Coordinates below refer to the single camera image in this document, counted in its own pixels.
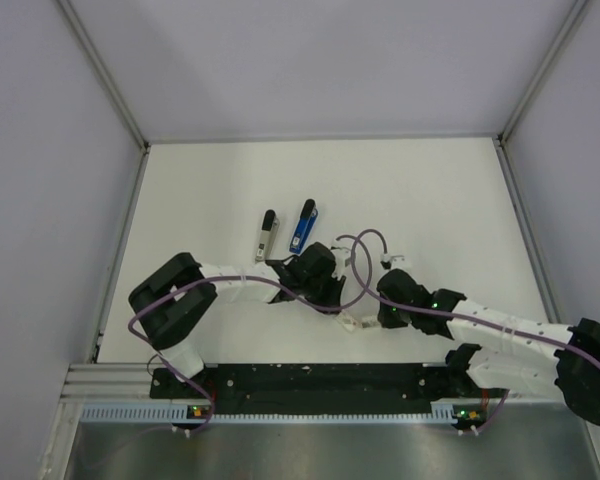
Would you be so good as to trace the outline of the white red staple box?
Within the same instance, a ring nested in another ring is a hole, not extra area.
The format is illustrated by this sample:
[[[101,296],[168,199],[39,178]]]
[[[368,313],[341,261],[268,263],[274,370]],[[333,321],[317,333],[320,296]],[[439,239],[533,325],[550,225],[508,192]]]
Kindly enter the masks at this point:
[[[335,319],[346,331],[350,333],[359,328],[359,322],[346,311],[340,312]]]

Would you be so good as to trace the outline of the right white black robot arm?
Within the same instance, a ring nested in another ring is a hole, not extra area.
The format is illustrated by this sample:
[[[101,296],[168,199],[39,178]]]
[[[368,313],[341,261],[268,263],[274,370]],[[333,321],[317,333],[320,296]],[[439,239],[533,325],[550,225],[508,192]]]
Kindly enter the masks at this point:
[[[600,323],[543,323],[508,315],[447,289],[429,292],[406,271],[377,284],[382,326],[411,326],[457,343],[445,358],[447,384],[467,396],[503,389],[561,402],[600,427]]]

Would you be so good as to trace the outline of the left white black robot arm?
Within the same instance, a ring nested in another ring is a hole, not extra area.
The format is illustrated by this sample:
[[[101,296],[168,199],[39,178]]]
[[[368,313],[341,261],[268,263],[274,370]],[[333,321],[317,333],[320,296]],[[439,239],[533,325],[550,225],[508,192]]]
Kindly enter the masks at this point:
[[[188,253],[175,255],[128,296],[141,336],[175,368],[172,384],[185,396],[206,387],[205,364],[192,332],[205,314],[225,304],[299,301],[321,313],[342,310],[346,247],[316,242],[299,255],[247,267],[202,264]]]

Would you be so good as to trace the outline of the grey black stapler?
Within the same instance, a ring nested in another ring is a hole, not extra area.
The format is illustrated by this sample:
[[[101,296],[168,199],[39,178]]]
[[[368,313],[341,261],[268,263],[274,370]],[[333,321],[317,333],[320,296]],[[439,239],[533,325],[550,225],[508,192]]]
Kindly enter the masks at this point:
[[[264,213],[258,240],[256,242],[254,255],[254,261],[256,263],[264,262],[269,258],[276,239],[279,224],[280,221],[275,210],[269,209]]]

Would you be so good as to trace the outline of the blue black stapler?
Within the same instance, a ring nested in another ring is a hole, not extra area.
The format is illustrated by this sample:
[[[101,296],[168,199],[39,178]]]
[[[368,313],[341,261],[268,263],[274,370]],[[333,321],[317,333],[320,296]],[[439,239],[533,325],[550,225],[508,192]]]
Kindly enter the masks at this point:
[[[292,254],[300,254],[308,240],[319,212],[314,199],[307,199],[303,205],[298,222],[292,234],[289,251]]]

